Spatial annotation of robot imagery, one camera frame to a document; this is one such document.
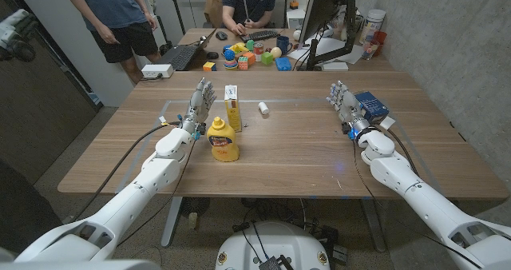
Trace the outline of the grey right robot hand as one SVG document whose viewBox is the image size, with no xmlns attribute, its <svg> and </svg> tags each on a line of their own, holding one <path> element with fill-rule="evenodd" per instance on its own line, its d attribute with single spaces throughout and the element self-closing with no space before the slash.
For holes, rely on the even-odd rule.
<svg viewBox="0 0 511 270">
<path fill-rule="evenodd" d="M 361 105 L 355 95 L 341 81 L 331 85 L 327 101 L 337 112 L 345 134 L 353 130 L 357 135 L 370 127 L 370 123 L 362 115 Z"/>
</svg>

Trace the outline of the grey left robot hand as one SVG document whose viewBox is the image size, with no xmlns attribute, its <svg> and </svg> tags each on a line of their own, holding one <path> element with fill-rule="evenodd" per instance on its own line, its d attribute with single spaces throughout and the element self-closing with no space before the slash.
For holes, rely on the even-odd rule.
<svg viewBox="0 0 511 270">
<path fill-rule="evenodd" d="M 201 128 L 208 118 L 209 110 L 215 101 L 216 95 L 210 81 L 203 77 L 192 93 L 188 103 L 188 109 L 181 122 L 181 128 L 190 134 L 194 134 Z"/>
</svg>

